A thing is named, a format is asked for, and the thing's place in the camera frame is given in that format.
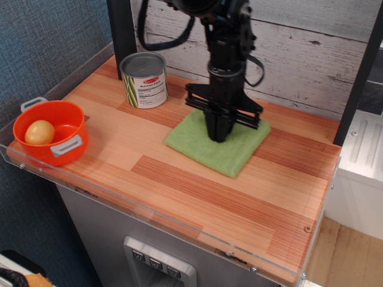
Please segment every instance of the button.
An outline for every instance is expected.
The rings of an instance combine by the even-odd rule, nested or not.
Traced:
[[[155,269],[162,270],[162,263],[160,261],[157,261],[153,258],[149,258],[149,263]]]
[[[133,250],[133,249],[132,249],[132,252],[133,252],[134,258],[136,258],[137,260],[140,260],[142,262],[145,262],[145,255],[144,254],[139,253],[138,251]]]
[[[168,266],[168,274],[174,278],[181,278],[181,273],[170,266]]]

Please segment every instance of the black cable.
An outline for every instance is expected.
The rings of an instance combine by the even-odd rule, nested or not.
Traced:
[[[251,62],[253,62],[254,64],[256,64],[258,67],[260,67],[262,69],[262,77],[255,83],[255,84],[251,84],[249,83],[249,81],[246,79],[245,75],[244,75],[244,78],[245,78],[245,82],[250,86],[250,87],[256,87],[257,85],[259,85],[263,78],[265,77],[265,67],[263,66],[262,62],[259,61],[257,58],[251,56],[251,55],[248,55],[247,56],[247,59],[250,60]]]
[[[144,39],[144,29],[145,29],[145,21],[146,21],[146,12],[148,9],[148,3],[149,0],[143,0],[141,9],[139,11],[138,16],[138,27],[137,27],[137,33],[138,33],[138,39],[141,43],[141,45],[149,51],[158,51],[158,50],[164,50],[176,47],[178,45],[181,45],[182,43],[186,42],[186,40],[189,38],[190,31],[192,31],[193,25],[194,25],[194,17],[191,17],[186,29],[184,32],[179,36],[177,39],[169,42],[163,42],[163,43],[156,43],[156,44],[147,44],[145,43]]]

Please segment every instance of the yellow potato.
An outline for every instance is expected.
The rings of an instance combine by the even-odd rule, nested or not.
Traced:
[[[54,127],[44,120],[32,123],[25,133],[25,142],[30,145],[48,145],[53,141]]]

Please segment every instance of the orange pot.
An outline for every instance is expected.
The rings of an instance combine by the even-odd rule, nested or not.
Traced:
[[[43,97],[22,104],[23,113],[13,125],[13,135],[25,153],[52,166],[69,163],[79,157],[88,145],[88,133],[83,110],[63,100],[47,102]],[[54,138],[48,145],[30,145],[25,142],[28,127],[38,120],[46,120],[54,127]]]

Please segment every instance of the control panel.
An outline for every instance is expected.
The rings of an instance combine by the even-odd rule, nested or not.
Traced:
[[[126,236],[124,250],[136,287],[197,287],[197,270],[187,262],[173,257],[133,237]]]

